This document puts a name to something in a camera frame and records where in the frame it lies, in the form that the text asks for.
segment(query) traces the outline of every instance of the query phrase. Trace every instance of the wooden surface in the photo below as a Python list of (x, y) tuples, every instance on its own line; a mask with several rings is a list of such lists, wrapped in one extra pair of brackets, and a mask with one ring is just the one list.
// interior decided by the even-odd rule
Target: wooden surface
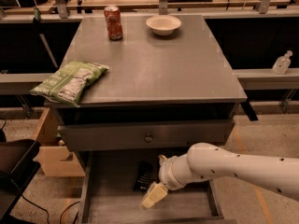
[[(230, 0), (230, 7), (255, 6), (260, 0)], [(78, 0), (71, 0), (68, 5), (76, 6)], [(83, 0), (83, 7), (105, 7), (108, 5), (116, 5), (128, 8), (156, 8), (159, 0)], [(289, 0), (271, 0), (271, 5), (288, 5)], [(212, 2), (184, 2), (184, 3), (168, 3), (168, 7), (226, 7), (227, 0), (213, 0)]]

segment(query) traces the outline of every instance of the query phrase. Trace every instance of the red soda can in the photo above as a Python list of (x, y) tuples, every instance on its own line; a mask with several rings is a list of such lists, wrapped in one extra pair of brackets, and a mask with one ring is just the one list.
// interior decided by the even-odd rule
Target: red soda can
[(121, 12), (116, 6), (108, 6), (104, 8), (104, 16), (106, 19), (108, 37), (110, 40), (122, 39)]

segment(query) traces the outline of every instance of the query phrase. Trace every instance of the green snack bag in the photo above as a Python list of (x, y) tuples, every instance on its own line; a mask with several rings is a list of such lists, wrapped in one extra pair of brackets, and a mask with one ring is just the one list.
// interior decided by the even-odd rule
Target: green snack bag
[(83, 90), (108, 70), (106, 65), (72, 61), (30, 90), (52, 102), (78, 107)]

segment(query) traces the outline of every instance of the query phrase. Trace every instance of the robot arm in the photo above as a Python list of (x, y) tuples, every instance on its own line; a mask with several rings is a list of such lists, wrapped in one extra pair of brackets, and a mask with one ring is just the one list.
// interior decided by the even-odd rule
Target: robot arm
[(179, 157), (159, 156), (161, 183), (153, 183), (142, 201), (150, 208), (169, 189), (188, 183), (231, 176), (299, 201), (299, 159), (236, 154), (207, 143), (198, 143)]

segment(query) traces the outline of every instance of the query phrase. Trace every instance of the bowl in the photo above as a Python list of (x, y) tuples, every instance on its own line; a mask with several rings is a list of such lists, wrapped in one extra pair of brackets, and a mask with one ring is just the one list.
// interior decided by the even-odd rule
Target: bowl
[(180, 19), (170, 15), (157, 15), (147, 19), (147, 25), (156, 35), (171, 35), (180, 27)]

